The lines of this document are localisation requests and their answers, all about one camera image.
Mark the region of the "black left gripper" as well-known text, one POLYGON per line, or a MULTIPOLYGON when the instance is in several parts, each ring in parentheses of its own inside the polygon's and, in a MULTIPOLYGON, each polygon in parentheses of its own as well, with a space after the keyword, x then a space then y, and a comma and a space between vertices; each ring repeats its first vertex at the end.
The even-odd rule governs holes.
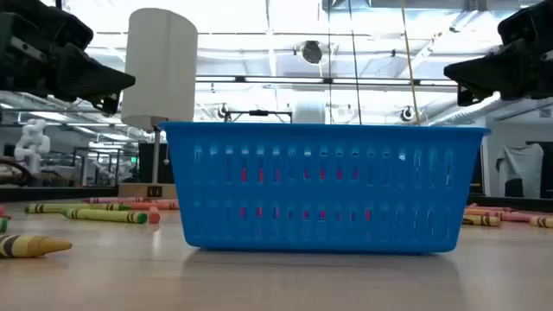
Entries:
POLYGON ((63 12, 1 14, 1 89, 101 102, 107 115, 118 112, 120 93, 136 78, 107 67, 71 43, 55 39, 65 20, 63 12))

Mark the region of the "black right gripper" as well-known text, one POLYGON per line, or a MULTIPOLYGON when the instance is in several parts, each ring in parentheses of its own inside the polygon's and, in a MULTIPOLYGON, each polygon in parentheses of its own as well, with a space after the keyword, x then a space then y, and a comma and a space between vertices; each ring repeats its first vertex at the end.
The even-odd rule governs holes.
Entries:
POLYGON ((552 97, 552 37, 528 36, 478 59, 444 67, 457 84, 457 105, 471 106, 498 92, 503 100, 552 97))

